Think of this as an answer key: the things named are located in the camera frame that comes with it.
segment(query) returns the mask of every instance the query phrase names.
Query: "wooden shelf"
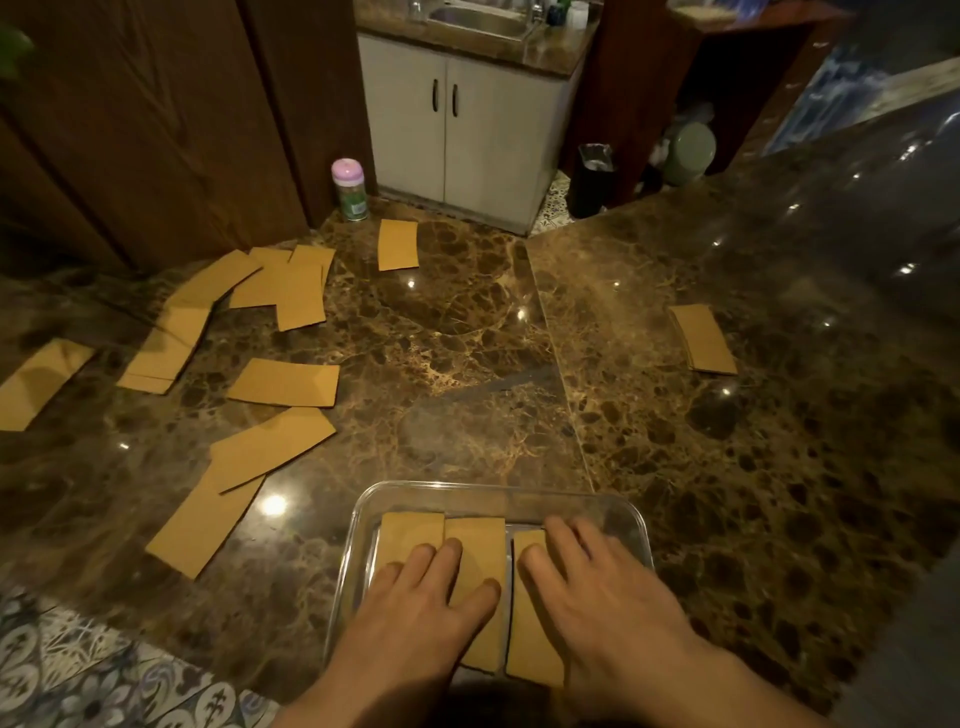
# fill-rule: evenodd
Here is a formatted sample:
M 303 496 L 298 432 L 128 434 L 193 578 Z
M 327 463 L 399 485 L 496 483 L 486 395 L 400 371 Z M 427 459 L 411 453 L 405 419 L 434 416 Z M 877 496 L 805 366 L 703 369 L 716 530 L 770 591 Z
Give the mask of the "wooden shelf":
M 679 12 L 673 14 L 684 25 L 694 28 L 705 36 L 789 28 L 795 25 L 852 17 L 852 13 L 840 10 L 823 0 L 786 0 L 775 3 L 768 6 L 759 17 L 743 23 L 736 20 L 703 22 Z

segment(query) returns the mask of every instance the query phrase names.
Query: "pink lid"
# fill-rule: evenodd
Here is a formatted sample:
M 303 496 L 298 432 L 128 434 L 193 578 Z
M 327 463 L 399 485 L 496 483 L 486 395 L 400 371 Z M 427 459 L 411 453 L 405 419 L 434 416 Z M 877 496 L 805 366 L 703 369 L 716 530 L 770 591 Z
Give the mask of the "pink lid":
M 363 167 L 356 159 L 337 159 L 330 166 L 330 171 L 336 182 L 357 184 L 363 181 Z

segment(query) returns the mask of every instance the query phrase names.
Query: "person's right hand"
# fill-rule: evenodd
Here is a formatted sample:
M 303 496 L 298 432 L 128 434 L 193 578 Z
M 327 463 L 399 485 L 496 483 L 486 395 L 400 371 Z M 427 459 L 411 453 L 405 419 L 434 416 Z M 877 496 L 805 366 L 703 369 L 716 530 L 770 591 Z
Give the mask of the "person's right hand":
M 555 516 L 543 525 L 565 578 L 540 546 L 520 564 L 566 643 L 571 708 L 586 719 L 673 724 L 706 697 L 701 683 L 722 650 L 693 631 L 676 597 L 617 539 L 587 519 L 573 529 Z

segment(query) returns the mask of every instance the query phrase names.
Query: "sink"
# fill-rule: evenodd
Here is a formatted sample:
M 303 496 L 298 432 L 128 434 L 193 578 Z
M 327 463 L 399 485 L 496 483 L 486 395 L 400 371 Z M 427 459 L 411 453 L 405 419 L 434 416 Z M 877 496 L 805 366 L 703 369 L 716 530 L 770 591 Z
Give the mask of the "sink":
M 525 18 L 500 15 L 494 12 L 476 11 L 455 5 L 444 5 L 429 15 L 434 23 L 464 28 L 487 36 L 504 37 L 508 40 L 523 40 L 533 26 Z

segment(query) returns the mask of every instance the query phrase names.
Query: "trash can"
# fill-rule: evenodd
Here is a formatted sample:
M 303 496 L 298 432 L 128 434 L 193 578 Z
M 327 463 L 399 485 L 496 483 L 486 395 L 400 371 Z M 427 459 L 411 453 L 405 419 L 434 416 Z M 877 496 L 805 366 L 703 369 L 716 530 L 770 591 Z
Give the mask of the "trash can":
M 600 211 L 613 192 L 613 149 L 610 144 L 581 144 L 577 166 L 566 193 L 571 217 L 589 217 Z

